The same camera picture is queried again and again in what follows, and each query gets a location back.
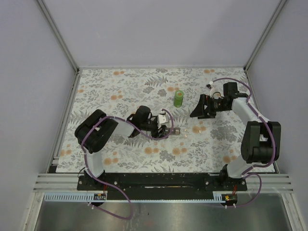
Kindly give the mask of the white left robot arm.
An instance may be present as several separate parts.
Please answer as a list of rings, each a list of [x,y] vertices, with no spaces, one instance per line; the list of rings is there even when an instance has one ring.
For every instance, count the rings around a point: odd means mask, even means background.
[[[149,107],[142,105],[126,119],[95,110],[75,130],[78,144],[85,153],[86,172],[90,175],[88,185],[94,190],[104,186],[101,150],[111,136],[134,138],[141,134],[151,140],[162,140],[171,134],[168,125],[173,125],[173,119],[165,109],[155,116]]]

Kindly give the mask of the green pill bottle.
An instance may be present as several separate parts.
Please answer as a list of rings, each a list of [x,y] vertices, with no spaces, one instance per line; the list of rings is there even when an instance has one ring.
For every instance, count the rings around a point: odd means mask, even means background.
[[[174,96],[173,105],[174,105],[176,108],[181,107],[181,106],[182,106],[182,102],[183,102],[183,95],[181,95],[181,96],[175,95],[175,96]]]

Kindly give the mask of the green bottle cap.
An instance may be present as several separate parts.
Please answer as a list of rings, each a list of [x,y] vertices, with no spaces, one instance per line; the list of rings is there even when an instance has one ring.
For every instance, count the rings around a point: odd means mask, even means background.
[[[182,99],[183,96],[184,96],[184,92],[182,90],[175,91],[175,95],[174,95],[175,99],[178,99],[178,100]]]

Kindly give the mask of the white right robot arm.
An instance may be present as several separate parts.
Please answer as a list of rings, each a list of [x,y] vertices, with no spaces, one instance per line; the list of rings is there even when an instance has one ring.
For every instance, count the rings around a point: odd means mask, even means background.
[[[249,95],[238,90],[236,82],[223,84],[223,95],[201,94],[190,117],[215,118],[218,112],[233,111],[245,125],[241,155],[226,164],[219,175],[219,185],[228,191],[236,179],[244,178],[255,167],[269,167],[280,157],[281,125],[265,118],[250,102]]]

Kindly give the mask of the grey weekly pill organizer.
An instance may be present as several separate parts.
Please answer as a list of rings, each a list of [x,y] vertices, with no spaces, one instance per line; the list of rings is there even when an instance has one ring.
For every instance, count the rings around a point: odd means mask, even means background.
[[[165,135],[180,135],[180,128],[166,128]]]

